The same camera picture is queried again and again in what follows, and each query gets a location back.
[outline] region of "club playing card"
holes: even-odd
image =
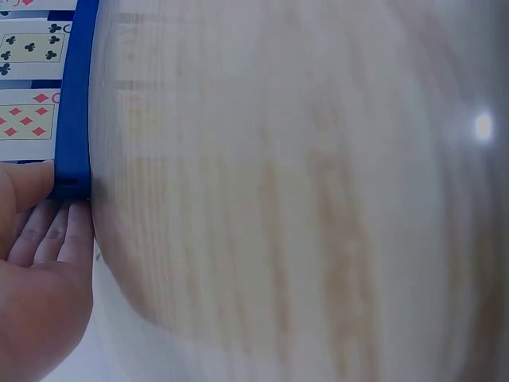
[[[76,10],[77,0],[0,0],[0,11]]]
[[[0,161],[53,159],[60,89],[0,90]]]
[[[0,80],[61,80],[71,27],[70,21],[0,22]]]

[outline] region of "light wood grain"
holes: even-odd
[[[102,1],[90,140],[111,374],[507,380],[503,12]]]

